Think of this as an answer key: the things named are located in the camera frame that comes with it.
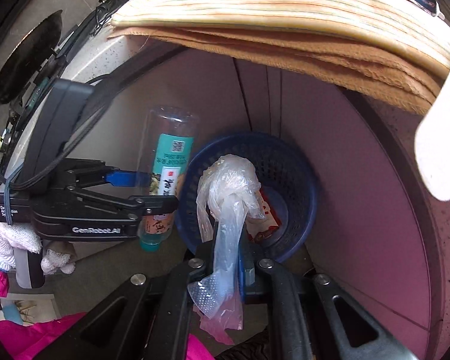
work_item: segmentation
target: pink jacket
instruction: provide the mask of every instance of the pink jacket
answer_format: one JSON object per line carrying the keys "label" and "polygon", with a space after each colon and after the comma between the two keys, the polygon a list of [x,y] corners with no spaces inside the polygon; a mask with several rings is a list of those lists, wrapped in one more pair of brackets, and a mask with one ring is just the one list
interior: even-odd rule
{"label": "pink jacket", "polygon": [[[7,274],[0,272],[0,297],[8,293]],[[0,341],[15,360],[32,360],[48,344],[77,322],[84,313],[58,320],[21,326],[11,321],[0,321]],[[203,344],[193,335],[188,336],[187,360],[214,360]]]}

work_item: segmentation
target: green bottle label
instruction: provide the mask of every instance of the green bottle label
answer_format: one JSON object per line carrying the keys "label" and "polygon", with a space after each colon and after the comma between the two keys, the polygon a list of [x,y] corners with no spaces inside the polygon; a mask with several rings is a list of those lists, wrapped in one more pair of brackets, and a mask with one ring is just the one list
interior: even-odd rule
{"label": "green bottle label", "polygon": [[[178,195],[192,149],[192,137],[161,134],[151,174],[150,195]],[[173,214],[146,217],[145,231],[161,234],[171,229]]]}
{"label": "green bottle label", "polygon": [[192,149],[192,137],[176,137],[160,134],[155,155],[153,173],[162,174],[163,167],[180,168],[180,174],[185,172]]}

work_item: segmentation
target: clear plastic bag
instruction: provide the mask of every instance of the clear plastic bag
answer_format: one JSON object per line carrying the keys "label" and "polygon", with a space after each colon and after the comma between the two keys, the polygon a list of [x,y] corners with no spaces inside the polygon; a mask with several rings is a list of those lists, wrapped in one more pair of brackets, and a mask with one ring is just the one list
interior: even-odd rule
{"label": "clear plastic bag", "polygon": [[235,285],[235,292],[233,297],[222,303],[212,319],[204,315],[197,306],[193,306],[193,311],[200,316],[200,329],[225,345],[234,345],[225,329],[243,329],[243,309],[238,285]]}
{"label": "clear plastic bag", "polygon": [[214,272],[199,282],[188,285],[188,292],[195,305],[215,324],[214,331],[230,327],[227,321],[233,319],[241,326],[241,307],[224,309],[227,304],[236,304],[238,291],[237,261],[239,240],[247,215],[265,218],[256,193],[260,182],[255,167],[245,158],[232,154],[222,156],[209,167],[200,178],[197,195],[197,216],[202,241],[213,238],[213,228],[207,214],[207,204],[218,221],[217,239],[214,250]]}

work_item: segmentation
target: folded towel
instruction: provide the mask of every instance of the folded towel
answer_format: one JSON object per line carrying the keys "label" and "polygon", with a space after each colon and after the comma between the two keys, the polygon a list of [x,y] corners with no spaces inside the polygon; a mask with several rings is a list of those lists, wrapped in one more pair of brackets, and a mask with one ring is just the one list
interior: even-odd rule
{"label": "folded towel", "polygon": [[113,36],[144,35],[263,65],[309,74],[420,115],[443,80],[403,58],[355,40],[310,33],[230,28],[117,28]]}
{"label": "folded towel", "polygon": [[450,27],[406,0],[130,0],[112,25],[314,32],[401,56],[445,79]]}

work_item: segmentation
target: blue bottle cap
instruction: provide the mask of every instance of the blue bottle cap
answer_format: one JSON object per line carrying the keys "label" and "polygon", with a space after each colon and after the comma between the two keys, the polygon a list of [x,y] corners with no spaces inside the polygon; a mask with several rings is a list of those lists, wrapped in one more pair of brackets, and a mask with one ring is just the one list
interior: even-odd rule
{"label": "blue bottle cap", "polygon": [[157,251],[160,247],[160,243],[157,244],[147,244],[143,241],[140,241],[140,246],[144,251]]}

